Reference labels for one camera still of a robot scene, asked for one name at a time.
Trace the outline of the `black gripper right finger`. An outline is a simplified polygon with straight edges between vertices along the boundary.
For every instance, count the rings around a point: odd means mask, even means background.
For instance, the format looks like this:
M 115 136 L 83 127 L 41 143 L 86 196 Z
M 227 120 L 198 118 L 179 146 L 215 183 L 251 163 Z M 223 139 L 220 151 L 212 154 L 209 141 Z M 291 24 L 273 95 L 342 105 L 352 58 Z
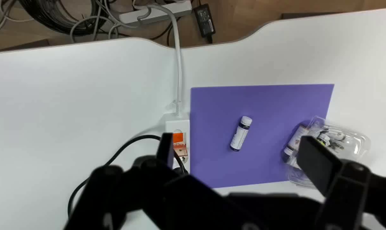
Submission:
M 341 159 L 313 136 L 301 137 L 299 164 L 325 196 L 315 220 L 318 230 L 360 230 L 365 213 L 386 228 L 386 176 Z

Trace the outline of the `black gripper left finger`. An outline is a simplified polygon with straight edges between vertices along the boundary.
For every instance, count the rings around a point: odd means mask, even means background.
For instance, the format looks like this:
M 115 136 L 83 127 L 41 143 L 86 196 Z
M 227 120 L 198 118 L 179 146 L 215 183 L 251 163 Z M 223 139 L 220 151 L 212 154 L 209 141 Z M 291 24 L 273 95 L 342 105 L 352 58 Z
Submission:
M 187 172 L 174 134 L 152 135 L 156 154 L 138 157 L 129 169 L 108 162 L 81 183 L 77 204 L 69 199 L 64 230 L 122 230 L 129 213 L 143 210 L 160 230 L 226 230 L 226 200 Z

